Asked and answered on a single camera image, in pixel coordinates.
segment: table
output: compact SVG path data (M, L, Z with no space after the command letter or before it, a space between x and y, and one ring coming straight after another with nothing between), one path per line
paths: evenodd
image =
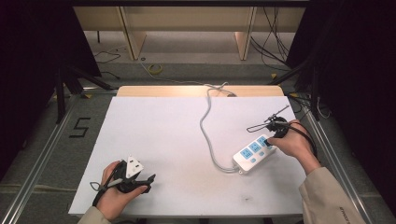
M230 166L232 155L262 134L248 133L241 126L262 122L289 101L278 86L225 89L239 97L212 97L212 109L204 125L217 160ZM129 203L122 213L124 217L301 214L298 187L304 181L304 170L297 160L280 150L247 175L224 174L215 168L198 128L199 118L207 107L206 90L205 86L121 87L107 111L69 214L85 213L96 194L89 182L98 181L102 167L115 160L126 160L128 153L145 166L141 179L157 176L150 193ZM216 91L211 93L225 96ZM264 111L268 105L276 111ZM241 113L246 116L235 117ZM282 112L282 117L294 119L288 109Z

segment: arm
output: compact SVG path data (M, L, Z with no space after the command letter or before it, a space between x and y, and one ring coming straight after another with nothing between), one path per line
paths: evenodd
M102 185L105 184L111 172L117 166L119 161L114 161L107 166L103 171ZM92 224L92 223L110 223L112 220L118 217L125 206L139 196L147 189L147 186L141 186L129 193L122 193L117 188L109 188L105 194L101 197L96 207L90 207L85 215L78 222L79 224Z
M306 133L298 120L291 126ZM286 155L292 156L303 166L307 175L300 186L303 197L304 223L364 223L337 180L321 167L312 153L306 139L289 129L283 138L269 138L268 142L279 147Z

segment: gray carpet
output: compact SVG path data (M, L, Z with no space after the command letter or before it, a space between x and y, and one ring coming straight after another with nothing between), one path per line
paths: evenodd
M111 72L120 77L120 79L116 79L107 73L103 73L103 77L100 77L101 80L114 87L124 85L196 85L153 79L139 63L105 63L99 64L99 66L101 71ZM284 74L284 72L257 64L163 64L163 72L156 77L216 85L225 81L230 85L265 85L271 81L271 74L273 73L277 73L279 76ZM293 90L294 81L295 77L281 84L284 92ZM95 87L84 79L81 80L81 83L85 87ZM35 190L18 223L63 224L78 221L76 217L70 217L67 214L68 207L73 201L75 194L73 190L78 187L114 94L93 93L89 96L90 98L82 97L77 100L63 134L38 180L39 185L64 190L57 192ZM299 105L294 102L291 102L291 104L295 111L299 110ZM56 108L56 102L53 99L50 100L48 108L44 111L27 141L26 149L21 151L18 158L13 162L1 184L20 185L23 183L54 129ZM71 135L83 134L82 130L74 129L78 119L81 118L84 119L80 121L79 126L87 127L88 130L84 137L71 138ZM309 127L304 112L296 113L296 118L302 119L302 123ZM396 223L395 217L377 193L375 186L364 173L359 162L352 156L336 120L333 118L321 119L320 123L332 138L332 144L337 151L337 155L341 158L352 184L362 197L374 223ZM318 157L322 165L332 170L320 147L318 147ZM2 189L0 192L0 214L3 215L6 212L7 206L12 202L16 192L16 189ZM292 224L299 219L301 218L274 217L274 223Z

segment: power strip switch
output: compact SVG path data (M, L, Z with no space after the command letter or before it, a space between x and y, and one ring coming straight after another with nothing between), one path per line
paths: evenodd
M247 174L253 167L276 151L276 146L265 144L267 138L268 136L265 134L260 135L233 155L233 163L239 167L240 174Z

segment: person's left hand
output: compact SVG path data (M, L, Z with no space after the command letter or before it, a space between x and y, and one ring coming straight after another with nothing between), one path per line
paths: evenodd
M102 186L106 183L108 177L111 175L118 163L119 161L113 161L103 171ZM139 196L147 188L147 186L141 186L129 193L122 193L117 188L110 188L101 197L96 207L102 212L107 220L112 220L121 214L128 202Z

